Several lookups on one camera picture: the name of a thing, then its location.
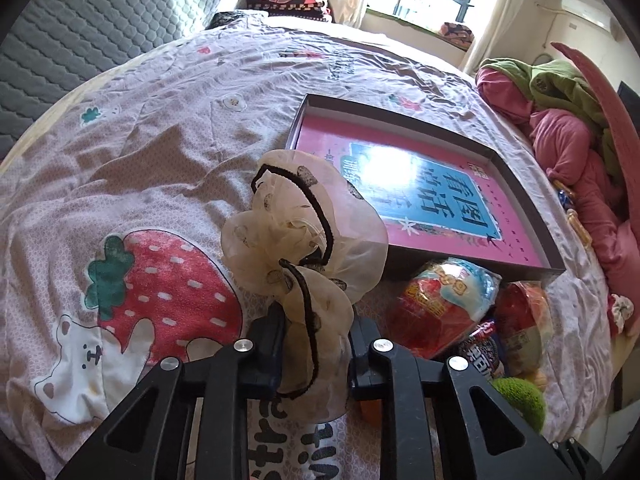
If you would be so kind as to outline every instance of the pink blanket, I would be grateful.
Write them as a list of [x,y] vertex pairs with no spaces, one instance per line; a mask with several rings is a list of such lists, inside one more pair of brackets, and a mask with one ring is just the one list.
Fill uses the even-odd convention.
[[534,111],[533,102],[524,97],[515,83],[491,68],[478,72],[478,91],[497,112],[529,133],[536,160],[546,176],[573,187],[577,196],[576,211],[593,238],[592,247],[610,291],[628,297],[636,306],[625,325],[626,331],[635,335],[640,332],[640,281],[637,279],[640,251],[634,235],[640,234],[640,205],[637,204],[640,195],[638,165],[634,160],[640,160],[640,140],[624,105],[602,72],[577,50],[560,43],[553,45],[582,70],[609,121],[616,150],[625,154],[620,157],[620,164],[625,175],[630,219],[615,215],[613,210],[623,190],[611,183],[601,156],[591,149],[593,134],[580,119],[566,110]]

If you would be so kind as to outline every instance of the window sill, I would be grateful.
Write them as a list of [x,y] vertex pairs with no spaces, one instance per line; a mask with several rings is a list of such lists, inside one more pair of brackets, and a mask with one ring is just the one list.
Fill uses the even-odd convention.
[[407,20],[403,20],[402,18],[398,18],[392,14],[387,14],[386,12],[380,12],[379,10],[373,10],[371,7],[367,7],[367,14],[371,14],[372,16],[377,16],[379,18],[385,18],[386,20],[394,20],[399,23],[403,27],[411,27],[419,32],[423,32],[425,34],[429,34],[434,38],[438,38],[440,41],[444,41],[445,43],[454,46],[456,49],[461,50],[462,52],[466,52],[466,50],[459,45],[456,45],[452,41],[449,41],[447,38],[443,38],[440,34],[433,30],[429,30],[428,28],[421,27],[420,25],[415,25],[415,23],[408,22]]

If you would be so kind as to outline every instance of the white air conditioner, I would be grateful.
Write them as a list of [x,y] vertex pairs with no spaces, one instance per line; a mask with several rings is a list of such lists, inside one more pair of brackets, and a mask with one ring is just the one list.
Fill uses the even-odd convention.
[[613,16],[582,0],[562,0],[562,10],[603,28],[614,40],[620,36],[620,26]]

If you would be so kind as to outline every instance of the green strawberry leaf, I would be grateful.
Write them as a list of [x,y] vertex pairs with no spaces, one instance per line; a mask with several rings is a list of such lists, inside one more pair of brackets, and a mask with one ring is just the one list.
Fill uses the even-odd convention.
[[104,241],[104,259],[92,261],[87,271],[93,282],[86,290],[84,306],[98,309],[102,321],[113,319],[113,307],[124,303],[127,287],[124,277],[133,266],[134,256],[117,236]]

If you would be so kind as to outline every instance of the bed sheet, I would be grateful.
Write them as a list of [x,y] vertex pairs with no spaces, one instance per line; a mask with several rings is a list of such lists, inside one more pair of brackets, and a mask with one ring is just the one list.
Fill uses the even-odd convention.
[[[199,358],[265,312],[268,301],[237,289],[226,272],[220,228],[250,207],[258,159],[284,146],[308,92],[409,114],[504,157],[567,266],[547,287],[554,337],[543,362],[543,434],[578,436],[604,403],[612,379],[604,276],[528,142],[442,60],[382,35],[302,21],[247,17],[134,60],[75,94],[54,124],[36,122],[3,163],[0,429],[50,478],[158,358],[152,349]],[[127,253],[136,263],[121,272],[122,286],[100,289],[92,269]],[[191,287],[208,294],[208,332],[189,326],[193,312],[165,315],[180,284],[163,276],[189,257],[214,284]],[[379,319],[401,289],[380,283],[358,308]],[[115,296],[105,303],[98,290]],[[113,317],[117,308],[126,315]],[[191,340],[179,338],[183,324]],[[377,478],[379,435],[353,411],[310,428],[277,403],[252,402],[249,424],[250,471],[261,478]]]

